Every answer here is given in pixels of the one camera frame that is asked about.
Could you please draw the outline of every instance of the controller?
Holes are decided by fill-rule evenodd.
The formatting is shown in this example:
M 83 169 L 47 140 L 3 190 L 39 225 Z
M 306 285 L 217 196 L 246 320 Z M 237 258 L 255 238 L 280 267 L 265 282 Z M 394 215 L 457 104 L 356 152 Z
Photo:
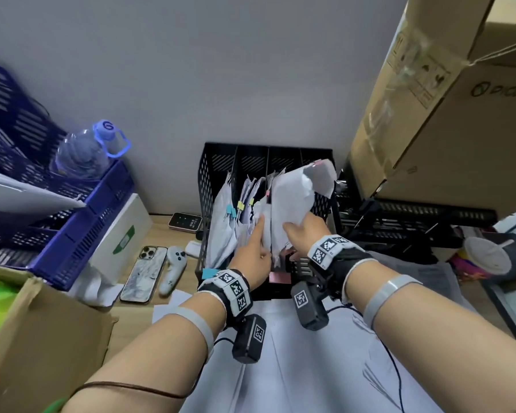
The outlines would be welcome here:
M 161 285 L 158 287 L 158 293 L 161 297 L 168 297 L 170 295 L 187 265 L 185 251 L 179 246 L 169 247 L 166 252 L 166 259 L 169 267 Z

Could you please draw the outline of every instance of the phone case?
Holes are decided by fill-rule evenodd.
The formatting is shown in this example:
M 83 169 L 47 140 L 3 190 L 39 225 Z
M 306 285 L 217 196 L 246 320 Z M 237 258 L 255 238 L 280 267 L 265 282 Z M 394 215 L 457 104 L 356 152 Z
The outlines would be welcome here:
M 167 248 L 146 246 L 134 264 L 120 299 L 125 302 L 147 303 L 166 261 Z

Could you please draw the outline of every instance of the gray elastic band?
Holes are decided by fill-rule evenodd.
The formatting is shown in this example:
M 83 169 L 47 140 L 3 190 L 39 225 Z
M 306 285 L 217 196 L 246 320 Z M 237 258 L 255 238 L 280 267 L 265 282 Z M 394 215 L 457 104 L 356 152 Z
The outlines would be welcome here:
M 367 304 L 367 307 L 365 307 L 365 311 L 363 312 L 363 321 L 365 324 L 372 329 L 372 322 L 375 321 L 376 314 L 383 304 L 386 303 L 386 300 L 388 300 L 396 291 L 411 283 L 422 284 L 420 281 L 409 275 L 398 275 L 380 287 L 380 290 L 375 293 Z
M 176 307 L 176 309 L 172 312 L 172 314 L 177 314 L 178 316 L 185 317 L 191 323 L 193 323 L 197 328 L 201 331 L 202 336 L 205 338 L 206 346 L 208 347 L 208 356 L 206 358 L 206 362 L 212 356 L 214 352 L 214 335 L 212 334 L 212 330 L 210 330 L 210 326 L 205 322 L 205 319 L 200 317 L 193 310 L 188 309 L 186 307 Z

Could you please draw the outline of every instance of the cardboard box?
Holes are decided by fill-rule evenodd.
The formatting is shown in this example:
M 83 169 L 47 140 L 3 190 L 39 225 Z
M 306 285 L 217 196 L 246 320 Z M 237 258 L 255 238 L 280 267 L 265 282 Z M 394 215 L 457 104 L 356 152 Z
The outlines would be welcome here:
M 516 211 L 516 0 L 409 0 L 348 156 L 363 196 Z
M 0 413 L 41 413 L 103 363 L 113 319 L 28 278 L 0 327 Z
M 153 221 L 138 194 L 132 194 L 88 261 L 110 285 L 118 283 L 133 262 Z

